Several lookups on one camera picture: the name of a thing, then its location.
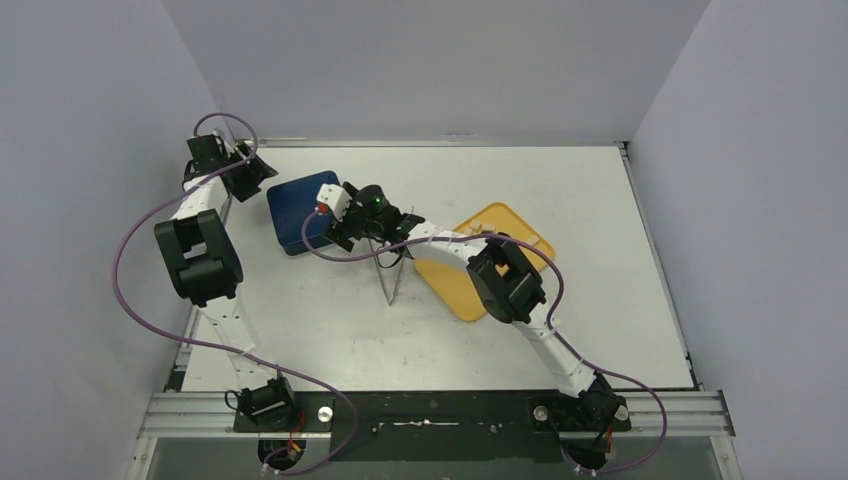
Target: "gray wall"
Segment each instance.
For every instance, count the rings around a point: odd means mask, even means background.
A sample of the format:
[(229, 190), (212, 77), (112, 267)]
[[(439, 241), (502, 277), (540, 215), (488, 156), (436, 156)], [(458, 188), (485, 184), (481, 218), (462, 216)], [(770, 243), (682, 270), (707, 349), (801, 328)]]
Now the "gray wall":
[[(174, 345), (109, 287), (125, 229), (179, 190), (214, 102), (159, 2), (0, 4), (0, 460), (4, 478), (122, 478)], [(186, 304), (152, 225), (130, 301), (176, 329)]]
[(708, 0), (164, 0), (262, 136), (630, 139)]
[(848, 3), (713, 0), (631, 154), (748, 479), (846, 478)]

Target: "screw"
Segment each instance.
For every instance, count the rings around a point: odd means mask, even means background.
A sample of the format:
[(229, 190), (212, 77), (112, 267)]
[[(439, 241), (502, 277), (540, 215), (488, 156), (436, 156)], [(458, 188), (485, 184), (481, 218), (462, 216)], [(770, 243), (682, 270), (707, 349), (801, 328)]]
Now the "screw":
[(548, 409), (542, 405), (533, 409), (533, 418), (540, 422), (544, 422), (548, 419)]
[(318, 420), (323, 423), (329, 422), (333, 418), (333, 409), (330, 407), (321, 407), (318, 409)]

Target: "blue container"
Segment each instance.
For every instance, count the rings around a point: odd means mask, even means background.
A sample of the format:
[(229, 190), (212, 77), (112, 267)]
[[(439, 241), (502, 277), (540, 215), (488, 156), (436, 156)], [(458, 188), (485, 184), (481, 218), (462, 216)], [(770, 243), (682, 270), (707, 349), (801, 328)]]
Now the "blue container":
[[(315, 211), (318, 190), (325, 183), (339, 184), (336, 172), (326, 171), (298, 178), (268, 189), (268, 207), (271, 209), (271, 219), (277, 232), (277, 241), (282, 245), (286, 254), (294, 256), (308, 251), (300, 236), (303, 221)], [(324, 238), (324, 230), (330, 225), (332, 215), (324, 215), (313, 219), (306, 229), (309, 244), (314, 247), (329, 245)]]

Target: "yellow plate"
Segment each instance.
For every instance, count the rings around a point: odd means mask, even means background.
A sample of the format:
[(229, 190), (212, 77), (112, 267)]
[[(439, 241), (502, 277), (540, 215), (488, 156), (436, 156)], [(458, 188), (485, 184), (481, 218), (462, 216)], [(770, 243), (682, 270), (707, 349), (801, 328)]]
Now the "yellow plate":
[[(518, 240), (527, 241), (536, 237), (538, 240), (534, 246), (551, 259), (554, 258), (555, 252), (551, 244), (503, 203), (493, 203), (480, 210), (476, 215), (457, 226), (454, 231), (462, 233), (466, 228), (471, 228), (472, 223), (479, 224), (481, 227), (493, 226), (496, 232), (504, 232)], [(526, 249), (522, 250), (536, 270), (541, 271), (548, 265), (532, 252), (528, 252)], [(480, 302), (480, 297), (477, 296), (477, 290), (471, 283), (471, 277), (465, 270), (459, 271), (432, 260), (416, 260), (415, 270), (430, 284), (460, 320), (473, 322), (486, 314), (486, 309)]]

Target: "robotic arm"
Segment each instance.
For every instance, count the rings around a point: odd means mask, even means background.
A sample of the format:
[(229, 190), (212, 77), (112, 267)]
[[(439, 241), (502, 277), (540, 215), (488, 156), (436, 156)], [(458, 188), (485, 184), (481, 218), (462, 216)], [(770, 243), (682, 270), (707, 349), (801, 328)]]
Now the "robotic arm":
[[(232, 148), (217, 134), (192, 138), (188, 145), (192, 160), (186, 165), (184, 190), (249, 153), (246, 145)], [(153, 230), (177, 294), (191, 300), (222, 344), (270, 362), (273, 359), (259, 344), (238, 298), (244, 275), (221, 215), (231, 195), (247, 200), (260, 191), (262, 180), (274, 175), (274, 169), (255, 157), (202, 185), (183, 200), (170, 220)], [(238, 410), (260, 428), (289, 427), (298, 412), (288, 381), (242, 354), (227, 355), (241, 390), (236, 392)]]
[[(624, 399), (613, 393), (604, 376), (583, 364), (546, 325), (542, 278), (515, 243), (496, 238), (460, 241), (466, 236), (418, 215), (401, 213), (377, 185), (357, 190), (349, 183), (325, 184), (317, 201), (320, 212), (332, 212), (334, 217), (325, 236), (348, 251), (353, 247), (351, 237), (390, 244), (435, 237), (457, 239), (414, 243), (396, 253), (466, 270), (486, 311), (514, 325), (530, 342), (557, 389), (576, 399), (584, 424), (606, 428), (613, 418), (628, 419)], [(552, 324), (556, 329), (558, 321), (554, 319)]]

